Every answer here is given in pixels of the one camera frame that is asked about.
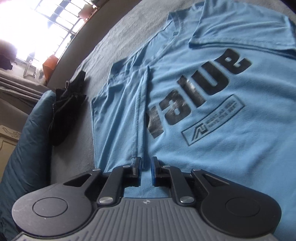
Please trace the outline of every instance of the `mattress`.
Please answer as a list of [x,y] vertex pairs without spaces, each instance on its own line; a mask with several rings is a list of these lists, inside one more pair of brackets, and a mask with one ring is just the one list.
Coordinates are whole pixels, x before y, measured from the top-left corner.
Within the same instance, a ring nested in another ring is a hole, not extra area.
[[[114,17],[112,7],[116,6],[116,1],[119,0],[110,0],[102,7],[102,10],[105,8],[106,11],[110,11],[110,18]],[[72,79],[81,70],[86,72],[84,93],[87,100],[74,129],[60,146],[53,149],[51,183],[62,182],[94,167],[89,103],[106,83],[112,64],[140,48],[164,24],[168,12],[187,8],[196,2],[199,0],[142,0],[109,30],[82,61]],[[245,2],[281,12],[296,23],[296,15],[280,0]]]

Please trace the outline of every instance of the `curtain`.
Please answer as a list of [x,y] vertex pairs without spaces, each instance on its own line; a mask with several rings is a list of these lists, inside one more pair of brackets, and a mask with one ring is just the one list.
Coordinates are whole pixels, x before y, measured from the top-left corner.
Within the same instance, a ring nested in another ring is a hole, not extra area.
[[30,114],[46,86],[0,70],[0,98]]

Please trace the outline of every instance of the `t-shirt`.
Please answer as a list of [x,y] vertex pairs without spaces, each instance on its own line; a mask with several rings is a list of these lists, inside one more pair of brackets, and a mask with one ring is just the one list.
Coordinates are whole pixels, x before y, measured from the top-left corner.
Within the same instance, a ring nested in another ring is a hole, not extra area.
[[296,239],[296,37],[288,17],[231,0],[171,12],[164,27],[115,63],[91,101],[95,166],[142,157],[125,197],[167,197],[151,157],[201,168],[274,198],[275,232]]

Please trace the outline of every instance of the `blue cushion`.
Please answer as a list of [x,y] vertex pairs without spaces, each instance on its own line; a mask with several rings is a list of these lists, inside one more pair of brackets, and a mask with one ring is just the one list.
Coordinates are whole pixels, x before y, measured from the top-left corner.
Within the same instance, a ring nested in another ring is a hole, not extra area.
[[14,202],[49,184],[52,147],[47,132],[52,121],[54,100],[54,92],[43,94],[29,115],[5,168],[0,183],[0,232],[4,233],[7,241],[18,234],[11,216]]

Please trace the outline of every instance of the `cream wooden furniture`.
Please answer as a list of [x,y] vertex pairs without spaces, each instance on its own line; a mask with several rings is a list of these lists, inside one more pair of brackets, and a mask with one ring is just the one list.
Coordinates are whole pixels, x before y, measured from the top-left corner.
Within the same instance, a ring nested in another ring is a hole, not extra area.
[[20,139],[20,132],[0,126],[0,181],[8,159]]

